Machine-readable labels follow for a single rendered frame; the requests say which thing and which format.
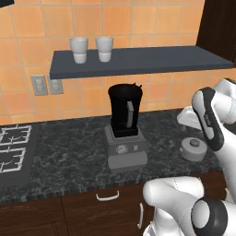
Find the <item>grey wall socket plate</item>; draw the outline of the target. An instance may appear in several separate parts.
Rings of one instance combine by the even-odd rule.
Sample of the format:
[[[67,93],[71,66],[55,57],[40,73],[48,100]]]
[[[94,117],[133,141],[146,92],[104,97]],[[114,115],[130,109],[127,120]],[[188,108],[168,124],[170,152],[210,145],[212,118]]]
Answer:
[[[48,89],[46,85],[45,75],[31,75],[31,83],[34,90],[35,96],[46,96]]]
[[[63,94],[63,83],[60,79],[51,79],[48,75],[48,84],[51,95]]]

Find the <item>dark wooden cupboard front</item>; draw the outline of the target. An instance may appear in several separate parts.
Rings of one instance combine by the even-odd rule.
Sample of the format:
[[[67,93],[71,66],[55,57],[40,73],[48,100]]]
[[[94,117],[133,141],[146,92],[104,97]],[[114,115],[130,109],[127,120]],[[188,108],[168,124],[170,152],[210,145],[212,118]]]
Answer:
[[[61,198],[0,206],[0,236],[68,236]]]

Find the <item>white cup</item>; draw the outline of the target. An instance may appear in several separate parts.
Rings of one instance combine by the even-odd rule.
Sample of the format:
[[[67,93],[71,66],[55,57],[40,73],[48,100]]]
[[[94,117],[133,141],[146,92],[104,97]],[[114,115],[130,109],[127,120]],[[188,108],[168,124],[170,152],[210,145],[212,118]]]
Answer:
[[[69,43],[75,62],[84,64],[87,61],[89,40],[85,37],[74,37],[69,39]]]
[[[112,37],[97,37],[96,46],[99,53],[99,59],[103,63],[107,63],[112,58],[112,46],[113,38]]]

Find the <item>grey blender with black jar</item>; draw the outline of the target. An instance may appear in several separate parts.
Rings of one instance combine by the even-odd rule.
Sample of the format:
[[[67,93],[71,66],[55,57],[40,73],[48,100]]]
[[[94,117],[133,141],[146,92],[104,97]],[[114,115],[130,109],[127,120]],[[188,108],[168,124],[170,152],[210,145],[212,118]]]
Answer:
[[[104,127],[103,144],[112,174],[142,170],[148,163],[147,140],[137,125],[141,86],[116,84],[109,88],[111,122]]]

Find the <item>dark wooden drawer front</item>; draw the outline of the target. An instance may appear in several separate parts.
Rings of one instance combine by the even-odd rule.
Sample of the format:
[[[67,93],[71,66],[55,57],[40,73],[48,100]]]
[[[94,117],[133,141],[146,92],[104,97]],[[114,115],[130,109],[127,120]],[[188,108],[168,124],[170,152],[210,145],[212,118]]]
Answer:
[[[122,203],[124,205],[126,203],[139,204],[143,200],[143,186],[144,184],[142,183],[132,184],[74,195],[65,195],[62,196],[62,202],[64,207],[83,207],[110,203]],[[99,194],[99,197],[116,195],[117,190],[120,192],[120,196],[115,200],[101,202],[96,198],[96,194]]]
[[[221,171],[202,173],[200,179],[205,188],[205,196],[215,200],[226,198],[226,183]]]

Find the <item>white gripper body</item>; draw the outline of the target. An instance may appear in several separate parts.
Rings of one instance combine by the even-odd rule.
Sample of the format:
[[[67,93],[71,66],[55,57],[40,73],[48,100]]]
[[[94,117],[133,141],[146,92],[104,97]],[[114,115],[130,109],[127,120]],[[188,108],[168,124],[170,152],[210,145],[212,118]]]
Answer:
[[[183,110],[177,115],[177,122],[198,130],[201,129],[198,118],[191,106],[183,108]]]

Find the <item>dark wooden wall cupboard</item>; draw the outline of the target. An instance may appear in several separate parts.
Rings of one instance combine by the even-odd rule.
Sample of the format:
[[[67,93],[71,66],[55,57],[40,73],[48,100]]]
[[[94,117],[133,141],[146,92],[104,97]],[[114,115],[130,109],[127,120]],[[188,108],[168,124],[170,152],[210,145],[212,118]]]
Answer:
[[[206,0],[196,46],[236,67],[236,0]]]

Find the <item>dark wooden cupboard door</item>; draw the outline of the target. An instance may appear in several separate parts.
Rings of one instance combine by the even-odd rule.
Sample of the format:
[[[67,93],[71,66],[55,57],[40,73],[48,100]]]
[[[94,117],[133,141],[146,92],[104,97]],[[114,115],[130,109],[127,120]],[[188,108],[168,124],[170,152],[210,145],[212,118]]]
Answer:
[[[139,204],[97,204],[92,206],[66,206],[65,219],[69,236],[142,236],[148,224],[147,205],[141,230]]]

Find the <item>grey hob with white grates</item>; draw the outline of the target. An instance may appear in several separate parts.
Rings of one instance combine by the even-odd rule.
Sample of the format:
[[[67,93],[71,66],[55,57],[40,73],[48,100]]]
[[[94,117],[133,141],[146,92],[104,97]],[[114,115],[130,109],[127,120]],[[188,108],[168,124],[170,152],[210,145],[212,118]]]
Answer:
[[[0,187],[29,181],[38,131],[37,124],[0,126]]]

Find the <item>dark grey wall shelf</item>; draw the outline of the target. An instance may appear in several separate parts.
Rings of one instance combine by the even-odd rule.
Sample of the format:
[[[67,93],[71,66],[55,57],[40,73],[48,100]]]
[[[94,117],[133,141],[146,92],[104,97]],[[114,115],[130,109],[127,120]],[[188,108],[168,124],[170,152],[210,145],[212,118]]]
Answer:
[[[88,50],[87,62],[77,64],[71,51],[55,51],[50,79],[110,77],[233,68],[234,63],[197,46],[113,49],[103,63],[97,50]]]

